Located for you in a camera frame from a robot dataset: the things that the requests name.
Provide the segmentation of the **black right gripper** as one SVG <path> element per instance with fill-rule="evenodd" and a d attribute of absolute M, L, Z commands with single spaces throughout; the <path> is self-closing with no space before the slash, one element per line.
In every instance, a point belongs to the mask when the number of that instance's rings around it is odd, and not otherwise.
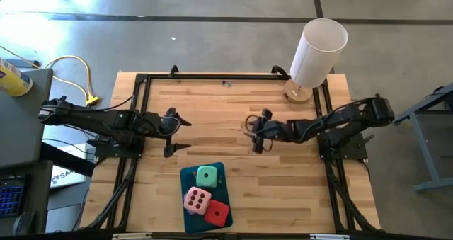
<path fill-rule="evenodd" d="M 271 120 L 273 113 L 267 108 L 262 110 L 262 117 L 252 122 L 252 151 L 263 153 L 264 139 L 288 142 L 288 127 L 285 123 Z"/>

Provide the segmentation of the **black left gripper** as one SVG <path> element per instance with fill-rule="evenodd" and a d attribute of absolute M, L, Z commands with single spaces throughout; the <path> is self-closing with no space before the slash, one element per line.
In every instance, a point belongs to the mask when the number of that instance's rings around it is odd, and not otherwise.
<path fill-rule="evenodd" d="M 172 144 L 172 136 L 177 133 L 180 126 L 191 126 L 184 120 L 175 108 L 169 108 L 165 116 L 157 113 L 146 112 L 142 114 L 144 134 L 148 137 L 162 139 L 166 142 L 164 158 L 170 158 L 178 150 L 191 147 L 190 144 Z"/>

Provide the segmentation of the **large turquoise foam die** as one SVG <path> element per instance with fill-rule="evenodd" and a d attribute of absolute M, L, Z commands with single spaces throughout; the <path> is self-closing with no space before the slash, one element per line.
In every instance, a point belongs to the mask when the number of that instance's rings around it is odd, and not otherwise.
<path fill-rule="evenodd" d="M 217 168 L 213 166 L 200 166 L 196 173 L 196 186 L 201 188 L 216 188 Z"/>

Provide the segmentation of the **large pink foam die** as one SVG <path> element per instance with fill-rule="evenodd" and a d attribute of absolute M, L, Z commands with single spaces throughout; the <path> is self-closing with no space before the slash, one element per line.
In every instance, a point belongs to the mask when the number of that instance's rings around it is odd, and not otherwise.
<path fill-rule="evenodd" d="M 204 215 L 211 198 L 210 192 L 198 187 L 191 187 L 184 197 L 183 207 L 190 214 Z"/>

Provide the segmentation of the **large red foam die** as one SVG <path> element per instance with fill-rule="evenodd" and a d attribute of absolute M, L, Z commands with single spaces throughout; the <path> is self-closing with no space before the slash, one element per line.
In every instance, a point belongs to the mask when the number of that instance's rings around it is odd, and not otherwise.
<path fill-rule="evenodd" d="M 223 227 L 227 222 L 229 211 L 230 207 L 223 202 L 210 200 L 210 203 L 204 215 L 204 220 L 209 224 Z"/>

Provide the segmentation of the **blue plastic bin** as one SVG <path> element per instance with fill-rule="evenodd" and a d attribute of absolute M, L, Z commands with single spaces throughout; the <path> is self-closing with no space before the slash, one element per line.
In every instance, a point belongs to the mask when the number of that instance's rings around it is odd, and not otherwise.
<path fill-rule="evenodd" d="M 216 200 L 219 202 L 223 202 L 224 204 L 230 207 L 229 216 L 227 217 L 226 224 L 223 227 L 218 227 L 213 224 L 209 224 L 204 220 L 204 215 L 197 215 L 197 214 L 190 214 L 184 207 L 183 207 L 183 216 L 184 216 L 184 225 L 185 225 L 185 232 L 188 234 L 192 233 L 199 233 L 205 232 L 214 229 L 222 229 L 226 227 L 230 227 L 233 224 L 233 217 L 231 213 L 231 204 L 229 201 L 229 194 L 227 188 L 227 180 L 225 175 L 225 168 L 222 162 L 216 162 L 213 164 L 205 164 L 201 166 L 213 166 L 217 168 L 217 187 L 216 188 L 201 188 L 206 190 L 212 194 L 211 200 Z M 184 201 L 184 197 L 186 193 L 189 191 L 191 187 L 196 186 L 196 173 L 197 169 L 200 166 L 192 166 L 187 168 L 182 168 L 180 170 L 180 187 L 182 191 L 182 201 Z"/>

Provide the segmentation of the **white shade lamp wooden base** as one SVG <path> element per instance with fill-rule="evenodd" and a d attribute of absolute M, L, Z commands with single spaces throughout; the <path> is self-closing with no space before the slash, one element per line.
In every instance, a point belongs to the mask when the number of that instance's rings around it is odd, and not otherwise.
<path fill-rule="evenodd" d="M 296 104 L 309 100 L 313 89 L 326 80 L 347 43 L 348 32 L 338 22 L 328 18 L 309 21 L 289 68 L 284 97 Z"/>

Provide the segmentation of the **white printed cardboard box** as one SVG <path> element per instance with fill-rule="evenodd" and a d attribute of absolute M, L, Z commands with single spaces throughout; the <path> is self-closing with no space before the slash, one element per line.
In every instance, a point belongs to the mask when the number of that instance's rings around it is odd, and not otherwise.
<path fill-rule="evenodd" d="M 87 158 L 87 144 L 76 144 L 73 146 L 59 147 L 60 150 L 67 152 L 71 155 L 77 156 L 81 159 Z M 74 185 L 77 183 L 85 183 L 86 177 L 79 173 L 75 173 L 67 168 L 59 166 L 52 167 L 52 177 L 50 179 L 50 188 L 61 188 L 68 185 Z"/>

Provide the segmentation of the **grey side desk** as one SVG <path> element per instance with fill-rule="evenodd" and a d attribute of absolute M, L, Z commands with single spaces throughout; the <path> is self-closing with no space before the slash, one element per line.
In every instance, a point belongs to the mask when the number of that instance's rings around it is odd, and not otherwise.
<path fill-rule="evenodd" d="M 38 120 L 50 95 L 53 71 L 28 71 L 33 80 L 27 94 L 11 97 L 0 91 L 0 168 L 31 164 L 40 159 L 44 125 Z"/>

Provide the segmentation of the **yellow wipes canister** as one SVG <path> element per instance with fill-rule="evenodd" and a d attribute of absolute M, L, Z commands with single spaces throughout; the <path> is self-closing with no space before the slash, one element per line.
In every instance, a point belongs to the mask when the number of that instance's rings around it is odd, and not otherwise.
<path fill-rule="evenodd" d="M 15 66 L 0 58 L 0 91 L 12 97 L 27 94 L 33 87 L 33 80 Z"/>

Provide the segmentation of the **black computer mouse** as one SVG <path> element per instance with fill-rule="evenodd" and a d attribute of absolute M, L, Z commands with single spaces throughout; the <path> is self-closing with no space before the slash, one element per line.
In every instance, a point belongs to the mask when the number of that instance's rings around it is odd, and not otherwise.
<path fill-rule="evenodd" d="M 30 232 L 33 220 L 35 218 L 35 212 L 28 211 L 18 216 L 13 225 L 13 235 L 24 235 Z"/>

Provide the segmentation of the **keyboard with blue backlight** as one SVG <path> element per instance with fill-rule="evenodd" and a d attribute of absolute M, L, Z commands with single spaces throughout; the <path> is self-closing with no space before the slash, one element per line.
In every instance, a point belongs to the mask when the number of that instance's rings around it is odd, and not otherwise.
<path fill-rule="evenodd" d="M 25 175 L 0 177 L 0 218 L 15 217 L 22 211 Z"/>

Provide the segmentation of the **black aluminium table frame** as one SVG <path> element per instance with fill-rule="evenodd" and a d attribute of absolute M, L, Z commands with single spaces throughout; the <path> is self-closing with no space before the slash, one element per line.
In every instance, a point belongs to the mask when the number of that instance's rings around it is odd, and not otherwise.
<path fill-rule="evenodd" d="M 164 113 L 174 107 L 190 122 L 175 134 L 176 143 L 191 147 L 164 158 L 164 142 L 146 141 L 132 191 L 127 230 L 184 231 L 180 170 L 222 162 L 231 202 L 229 236 L 241 233 L 332 233 L 335 230 L 324 163 L 315 140 L 304 144 L 267 143 L 255 154 L 244 134 L 249 115 L 268 108 L 276 120 L 316 117 L 315 102 L 291 104 L 282 95 L 285 81 L 278 75 L 259 79 L 253 74 L 201 74 L 173 79 L 157 74 L 139 89 L 139 102 Z"/>

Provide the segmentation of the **silver aluminium bracket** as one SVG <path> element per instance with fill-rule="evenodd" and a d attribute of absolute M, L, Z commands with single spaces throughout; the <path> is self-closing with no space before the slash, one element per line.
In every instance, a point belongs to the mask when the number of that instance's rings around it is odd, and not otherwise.
<path fill-rule="evenodd" d="M 134 232 L 134 233 L 113 234 L 111 240 L 145 240 L 152 238 L 153 238 L 152 233 Z"/>
<path fill-rule="evenodd" d="M 310 234 L 310 240 L 350 240 L 348 235 L 342 234 Z"/>

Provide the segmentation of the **grey metal table frame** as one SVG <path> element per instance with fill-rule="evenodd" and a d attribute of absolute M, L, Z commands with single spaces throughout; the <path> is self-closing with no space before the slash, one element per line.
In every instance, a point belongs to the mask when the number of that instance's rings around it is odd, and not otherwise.
<path fill-rule="evenodd" d="M 414 185 L 414 191 L 453 186 L 453 82 L 404 110 L 394 124 L 404 120 L 412 122 L 430 174 L 430 180 Z"/>

